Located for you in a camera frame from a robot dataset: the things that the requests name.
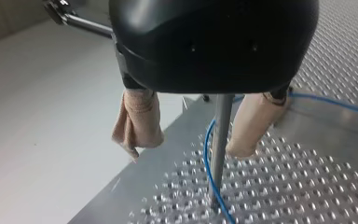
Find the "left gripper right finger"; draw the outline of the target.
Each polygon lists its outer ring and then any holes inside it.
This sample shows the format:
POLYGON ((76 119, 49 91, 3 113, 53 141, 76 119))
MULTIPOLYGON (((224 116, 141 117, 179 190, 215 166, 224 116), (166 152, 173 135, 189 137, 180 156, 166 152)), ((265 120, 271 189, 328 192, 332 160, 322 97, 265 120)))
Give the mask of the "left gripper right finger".
POLYGON ((231 157, 246 158, 255 153, 257 143, 268 128, 285 112, 290 85, 262 93, 246 94, 233 121, 226 146, 231 157))

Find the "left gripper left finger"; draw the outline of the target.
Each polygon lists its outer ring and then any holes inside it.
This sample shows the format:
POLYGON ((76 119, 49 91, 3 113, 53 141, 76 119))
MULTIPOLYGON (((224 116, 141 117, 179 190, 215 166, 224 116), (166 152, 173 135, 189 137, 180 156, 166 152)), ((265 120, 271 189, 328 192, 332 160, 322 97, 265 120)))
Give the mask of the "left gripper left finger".
POLYGON ((155 148, 164 141, 160 127, 158 94, 123 74, 123 91, 112 140, 136 160, 138 147, 155 148))

